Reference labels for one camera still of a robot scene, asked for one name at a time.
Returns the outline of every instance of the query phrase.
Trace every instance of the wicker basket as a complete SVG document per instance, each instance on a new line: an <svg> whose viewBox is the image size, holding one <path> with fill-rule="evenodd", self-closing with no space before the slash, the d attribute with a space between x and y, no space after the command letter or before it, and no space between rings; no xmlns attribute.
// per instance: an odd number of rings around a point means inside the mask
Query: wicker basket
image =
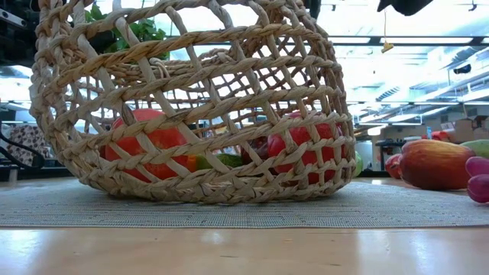
<svg viewBox="0 0 489 275"><path fill-rule="evenodd" d="M59 161L81 183L114 196L237 203L311 199L350 182L355 137L342 68L327 33L301 1L163 0L150 8L123 9L114 0L115 9L105 20L87 24L84 8L92 3L40 1L31 87L31 114ZM258 17L256 25L235 27L227 4L250 8ZM187 32L178 11L199 6L208 8L225 28ZM137 40L128 24L160 13L169 16L181 36ZM67 21L69 15L74 27ZM123 33L131 48L98 55L88 39L112 28ZM194 46L217 42L231 47L196 55ZM190 61L154 58L178 49L185 49ZM165 115L137 121L135 108L155 108ZM294 111L301 115L287 115ZM117 117L124 124L108 129ZM83 130L77 131L76 123L84 123ZM319 124L329 126L331 138L319 136L313 126ZM299 127L312 137L302 144L290 134L291 128ZM148 137L157 129L171 128L177 128L187 143L163 149ZM287 149L261 159L250 141L272 134L281 135ZM144 150L136 155L122 150L116 142L126 137L136 137ZM119 152L120 159L106 160L102 146ZM334 151L330 160L322 159L324 147ZM245 150L252 161L226 166L215 155L226 148ZM316 163L304 165L301 156L307 151L315 152ZM195 155L205 156L212 168L191 172L172 158ZM147 171L149 163L165 163L177 175L160 179ZM285 163L293 169L274 173L273 167ZM149 182L124 170L137 170ZM334 176L325 181L327 170ZM317 183L309 183L310 173L319 174Z"/></svg>

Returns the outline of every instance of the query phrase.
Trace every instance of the gray woven mat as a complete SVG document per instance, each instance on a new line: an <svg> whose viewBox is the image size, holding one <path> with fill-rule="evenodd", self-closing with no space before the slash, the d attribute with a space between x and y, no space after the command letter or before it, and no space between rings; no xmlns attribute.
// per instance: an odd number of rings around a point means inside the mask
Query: gray woven mat
<svg viewBox="0 0 489 275"><path fill-rule="evenodd" d="M411 228L489 225L489 205L443 192L351 183L326 199L161 204L113 199L75 181L1 189L0 226L119 228Z"/></svg>

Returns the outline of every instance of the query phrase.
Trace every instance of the table surface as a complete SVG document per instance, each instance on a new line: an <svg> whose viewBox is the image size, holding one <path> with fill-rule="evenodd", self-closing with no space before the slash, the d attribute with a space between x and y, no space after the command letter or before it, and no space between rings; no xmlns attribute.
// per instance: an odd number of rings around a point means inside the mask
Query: table surface
<svg viewBox="0 0 489 275"><path fill-rule="evenodd" d="M0 274L8 275L459 275L489 267L489 228L4 228L0 244Z"/></svg>

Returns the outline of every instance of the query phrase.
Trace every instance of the pink fruit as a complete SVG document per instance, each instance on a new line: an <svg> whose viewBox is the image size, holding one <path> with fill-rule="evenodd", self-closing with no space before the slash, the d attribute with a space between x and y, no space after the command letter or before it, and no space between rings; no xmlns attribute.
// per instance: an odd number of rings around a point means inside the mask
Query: pink fruit
<svg viewBox="0 0 489 275"><path fill-rule="evenodd" d="M467 193L475 202L489 202L489 175L478 175L470 178Z"/></svg>
<svg viewBox="0 0 489 275"><path fill-rule="evenodd" d="M489 159L484 157L471 157L465 163L465 169L471 176L488 175Z"/></svg>

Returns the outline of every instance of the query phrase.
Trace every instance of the green plant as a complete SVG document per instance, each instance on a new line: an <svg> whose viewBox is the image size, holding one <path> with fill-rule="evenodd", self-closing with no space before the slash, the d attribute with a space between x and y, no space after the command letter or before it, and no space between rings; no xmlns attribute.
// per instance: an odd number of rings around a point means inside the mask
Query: green plant
<svg viewBox="0 0 489 275"><path fill-rule="evenodd" d="M98 20L105 19L107 14L103 14L100 11L99 6L93 4L92 9L90 11L85 11L85 20L88 23L95 22ZM136 35L139 41L149 41L149 40L163 40L165 38L165 32L160 28L156 28L156 24L154 20L150 19L141 19L138 22L129 24L132 32ZM126 40L123 38L121 32L114 28L112 32L115 35L115 43L113 43L110 47L105 49L105 53L114 53L118 50L128 49L129 45ZM162 53L159 56L160 59L166 60L168 59L168 53Z"/></svg>

